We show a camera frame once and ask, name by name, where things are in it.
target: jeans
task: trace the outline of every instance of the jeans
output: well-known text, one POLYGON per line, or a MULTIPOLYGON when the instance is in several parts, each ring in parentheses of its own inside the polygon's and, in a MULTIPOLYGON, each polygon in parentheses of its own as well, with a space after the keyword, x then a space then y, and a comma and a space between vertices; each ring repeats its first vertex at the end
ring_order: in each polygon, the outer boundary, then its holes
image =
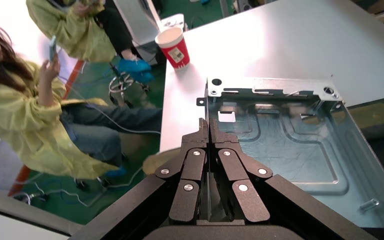
POLYGON ((162 116, 163 111, 160 108, 129 109, 82 103, 64 106, 60 121, 80 151, 99 161, 120 166, 120 163, 114 162, 122 153, 119 133, 132 133, 126 131, 130 130, 154 131, 138 134, 157 134, 155 132, 161 131, 162 116))
POLYGON ((94 16, 94 21, 98 26, 102 27, 109 38, 112 46, 117 54, 123 58, 122 51, 131 49, 132 53, 138 58, 141 58, 138 50, 134 47, 132 42, 132 35, 129 32, 122 16, 117 10, 116 6, 112 6, 111 0, 105 4, 105 9, 94 16))

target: machine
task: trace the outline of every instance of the machine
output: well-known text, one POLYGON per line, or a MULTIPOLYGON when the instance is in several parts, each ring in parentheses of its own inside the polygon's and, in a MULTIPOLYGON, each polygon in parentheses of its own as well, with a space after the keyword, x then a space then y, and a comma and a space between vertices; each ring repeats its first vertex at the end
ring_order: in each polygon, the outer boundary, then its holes
POLYGON ((359 226, 384 228, 384 171, 333 84, 230 78, 208 79, 180 153, 70 240, 376 239, 359 226))

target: red paper cup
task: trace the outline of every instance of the red paper cup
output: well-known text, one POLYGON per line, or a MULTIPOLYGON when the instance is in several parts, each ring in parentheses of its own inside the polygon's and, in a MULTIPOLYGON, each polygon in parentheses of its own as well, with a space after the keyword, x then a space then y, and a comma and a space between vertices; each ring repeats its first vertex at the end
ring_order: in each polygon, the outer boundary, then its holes
POLYGON ((185 38, 183 37, 183 29, 173 27, 164 30, 156 36, 155 42, 174 69, 184 68, 191 61, 185 38))

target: white cable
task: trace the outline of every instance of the white cable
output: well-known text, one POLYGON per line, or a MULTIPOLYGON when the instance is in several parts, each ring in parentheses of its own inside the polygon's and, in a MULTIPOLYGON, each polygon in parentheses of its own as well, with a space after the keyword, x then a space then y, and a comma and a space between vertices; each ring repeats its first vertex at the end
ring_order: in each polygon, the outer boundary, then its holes
POLYGON ((31 182, 33 182, 33 180, 37 179, 42 174, 43 174, 42 172, 39 172, 38 174, 36 174, 34 177, 30 178, 29 180, 26 180, 26 181, 14 181, 14 184, 17 184, 17 185, 30 184, 31 182))
POLYGON ((83 74, 83 70, 85 69, 85 66, 86 66, 86 62, 83 62, 83 66, 81 66, 81 71, 80 71, 81 74, 83 74))
POLYGON ((128 183, 118 184, 118 185, 109 185, 107 188, 121 188, 121 187, 128 187, 132 184, 133 179, 135 179, 136 175, 142 170, 142 167, 140 167, 134 174, 131 176, 130 181, 128 183))
POLYGON ((37 184, 37 182, 22 183, 22 185, 27 185, 27 184, 34 184, 34 185, 36 186, 37 190, 39 190, 42 194, 45 194, 45 192, 43 191, 42 188, 39 187, 39 185, 37 184))
POLYGON ((56 190, 51 190, 51 191, 49 191, 49 192, 47 192, 46 194, 47 195, 50 195, 50 194, 59 194, 59 193, 65 193, 65 194, 67 194, 67 195, 69 195, 69 196, 76 196, 77 197, 77 201, 79 202, 79 203, 81 203, 83 206, 85 206, 86 208, 89 208, 90 206, 92 206, 100 197, 102 197, 102 195, 104 195, 104 193, 107 191, 107 189, 106 188, 104 188, 104 190, 101 192, 101 193, 99 193, 98 195, 96 195, 96 197, 94 198, 94 199, 92 199, 92 201, 90 201, 90 203, 89 204, 86 204, 86 203, 84 203, 82 200, 80 200, 80 197, 79 197, 79 195, 77 194, 77 193, 71 193, 71 192, 68 192, 68 191, 66 191, 65 189, 56 189, 56 190))
POLYGON ((32 205, 32 199, 30 198, 29 194, 27 194, 27 192, 18 192, 18 193, 15 193, 9 197, 14 198, 14 197, 18 197, 18 196, 26 196, 27 197, 27 204, 32 205))
MULTIPOLYGON (((84 97, 82 97, 82 95, 80 95, 80 93, 78 91, 76 91, 74 88, 71 88, 71 91, 74 91, 74 93, 79 96, 82 100, 85 100, 86 99, 84 97)), ((109 119, 112 123, 114 123, 117 127, 119 127, 120 129, 126 131, 126 132, 129 132, 129 133, 134 133, 134 134, 159 134, 161 135, 161 132, 159 131, 152 131, 152 130, 148 130, 148 131, 136 131, 136 130, 130 130, 130 129, 127 129, 125 127, 122 127, 120 126, 118 123, 116 123, 114 120, 111 119, 110 116, 108 116, 107 114, 105 114, 103 111, 101 111, 99 108, 95 107, 93 104, 90 104, 89 105, 90 107, 92 107, 93 109, 97 110, 98 112, 100 112, 102 115, 104 115, 107 119, 109 119)))

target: yellow smock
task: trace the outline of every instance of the yellow smock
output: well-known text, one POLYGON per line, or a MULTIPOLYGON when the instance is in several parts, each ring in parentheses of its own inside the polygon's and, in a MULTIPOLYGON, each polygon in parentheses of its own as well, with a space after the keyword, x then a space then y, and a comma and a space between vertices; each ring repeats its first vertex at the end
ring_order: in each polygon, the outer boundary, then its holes
POLYGON ((70 57, 93 63, 109 63, 116 56, 107 34, 92 17, 92 14, 104 9, 102 5, 87 17, 74 14, 73 6, 66 13, 47 0, 26 0, 26 5, 28 14, 42 33, 49 39, 56 36, 58 46, 70 57))
MULTIPOLYGON (((24 81, 10 74, 24 92, 0 84, 0 138, 7 142, 29 168, 56 176, 71 176, 77 179, 94 179, 117 167, 96 160, 81 152, 70 140, 60 122, 61 106, 84 103, 84 100, 63 100, 65 85, 59 80, 52 82, 54 101, 51 107, 38 105, 37 84, 40 67, 26 62, 34 81, 24 81)), ((87 100, 104 105, 101 99, 87 100)))

